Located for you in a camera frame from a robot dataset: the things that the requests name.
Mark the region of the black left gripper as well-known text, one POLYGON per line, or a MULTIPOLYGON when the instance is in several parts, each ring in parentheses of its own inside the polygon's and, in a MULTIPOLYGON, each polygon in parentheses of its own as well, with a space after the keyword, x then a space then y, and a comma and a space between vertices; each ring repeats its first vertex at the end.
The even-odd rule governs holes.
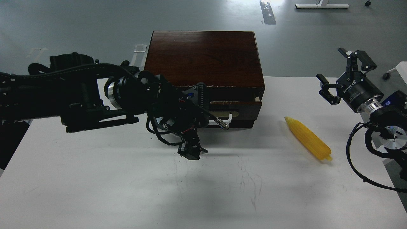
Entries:
POLYGON ((205 128, 210 118, 223 130, 229 124, 209 112, 208 88, 199 82, 185 91, 177 89, 163 75, 148 76, 148 131, 166 145, 163 135, 179 137, 177 153, 188 160, 199 160, 208 151, 200 144, 198 128, 205 128))

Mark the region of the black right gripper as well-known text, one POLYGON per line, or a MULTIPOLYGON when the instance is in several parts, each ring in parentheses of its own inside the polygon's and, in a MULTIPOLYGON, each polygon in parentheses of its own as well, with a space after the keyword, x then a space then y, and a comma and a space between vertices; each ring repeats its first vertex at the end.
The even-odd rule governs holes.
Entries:
POLYGON ((377 65, 370 56, 361 50, 355 52, 347 51, 345 48, 337 49, 340 54, 347 58, 346 71, 337 79, 336 84, 330 84, 322 74, 316 77, 320 81, 321 90, 319 94, 331 105, 340 103, 341 98, 354 113, 362 113, 360 106, 370 99, 382 100, 384 94, 359 70, 358 62, 361 63, 361 71, 369 72, 375 70, 377 65), (337 88, 337 96, 330 93, 330 89, 337 88))

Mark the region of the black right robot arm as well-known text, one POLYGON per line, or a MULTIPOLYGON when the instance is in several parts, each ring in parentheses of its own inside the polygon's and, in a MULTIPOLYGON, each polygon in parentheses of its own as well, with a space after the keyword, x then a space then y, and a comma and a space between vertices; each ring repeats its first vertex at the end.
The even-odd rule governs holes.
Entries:
POLYGON ((346 144, 346 157, 353 172, 363 182, 373 186, 406 193, 406 188, 394 188, 379 184, 362 175, 352 164, 350 146, 353 136, 359 129, 366 128, 364 142, 366 149, 380 158, 396 161, 401 167, 400 178, 406 180, 406 94, 397 90, 383 101, 384 94, 366 76, 377 65, 370 56, 361 50, 347 51, 338 48, 347 59, 346 70, 334 84, 317 74, 321 90, 319 94, 331 105, 343 100, 354 113, 366 113, 369 121, 357 123, 349 134, 346 144))

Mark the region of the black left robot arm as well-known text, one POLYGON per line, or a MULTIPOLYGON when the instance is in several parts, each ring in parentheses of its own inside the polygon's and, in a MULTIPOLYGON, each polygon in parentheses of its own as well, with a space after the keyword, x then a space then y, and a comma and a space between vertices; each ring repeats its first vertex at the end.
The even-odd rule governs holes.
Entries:
POLYGON ((146 129, 178 154, 198 160, 202 148, 198 128, 214 122, 227 130, 229 122, 209 111, 207 86, 177 89, 162 74, 131 66, 100 63, 73 52, 50 57, 50 66, 32 63, 28 75, 1 73, 1 125, 58 116, 66 132, 80 132, 138 122, 146 114, 146 129))

